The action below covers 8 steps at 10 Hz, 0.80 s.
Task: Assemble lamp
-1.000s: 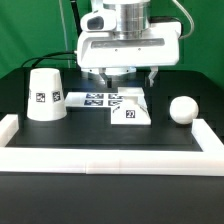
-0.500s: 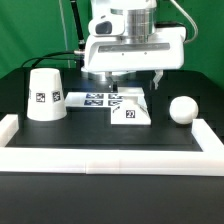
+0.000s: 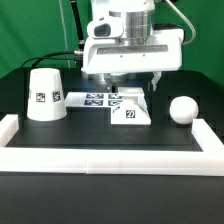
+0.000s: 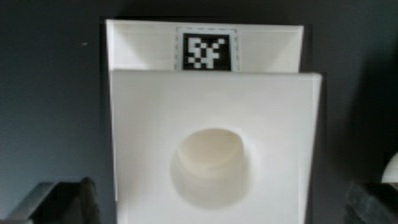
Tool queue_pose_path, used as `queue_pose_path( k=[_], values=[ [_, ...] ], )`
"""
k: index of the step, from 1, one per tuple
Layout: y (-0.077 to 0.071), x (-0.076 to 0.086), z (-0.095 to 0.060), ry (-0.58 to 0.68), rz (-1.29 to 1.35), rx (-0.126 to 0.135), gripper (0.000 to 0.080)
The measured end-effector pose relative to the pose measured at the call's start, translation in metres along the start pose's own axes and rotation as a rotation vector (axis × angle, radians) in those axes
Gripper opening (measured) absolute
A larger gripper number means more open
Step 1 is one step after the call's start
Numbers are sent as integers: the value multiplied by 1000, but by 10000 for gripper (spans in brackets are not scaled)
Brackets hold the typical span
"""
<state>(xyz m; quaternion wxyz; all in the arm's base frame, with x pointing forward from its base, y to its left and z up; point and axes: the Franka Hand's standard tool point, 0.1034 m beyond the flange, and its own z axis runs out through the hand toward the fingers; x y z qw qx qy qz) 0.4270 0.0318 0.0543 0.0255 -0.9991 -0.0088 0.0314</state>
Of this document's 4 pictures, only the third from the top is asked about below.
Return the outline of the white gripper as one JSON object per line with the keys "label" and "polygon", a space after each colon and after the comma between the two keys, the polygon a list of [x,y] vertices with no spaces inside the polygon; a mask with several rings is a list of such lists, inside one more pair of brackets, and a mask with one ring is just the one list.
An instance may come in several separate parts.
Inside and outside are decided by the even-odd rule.
{"label": "white gripper", "polygon": [[112,74],[154,72],[151,84],[156,90],[162,71],[175,71],[182,65],[184,31],[176,25],[101,18],[88,24],[87,33],[82,71],[110,74],[110,93],[116,93],[119,84],[119,77]]}

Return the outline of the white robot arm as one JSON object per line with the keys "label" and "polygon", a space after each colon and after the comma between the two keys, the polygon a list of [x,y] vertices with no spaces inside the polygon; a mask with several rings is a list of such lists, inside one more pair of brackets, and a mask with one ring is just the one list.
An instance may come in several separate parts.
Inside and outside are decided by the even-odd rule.
{"label": "white robot arm", "polygon": [[[174,5],[177,0],[91,0],[93,19],[87,26],[83,74],[115,92],[130,74],[153,74],[156,86],[166,71],[182,65],[182,47],[196,30]],[[176,24],[156,24],[156,6],[166,3],[189,26],[191,38]]]}

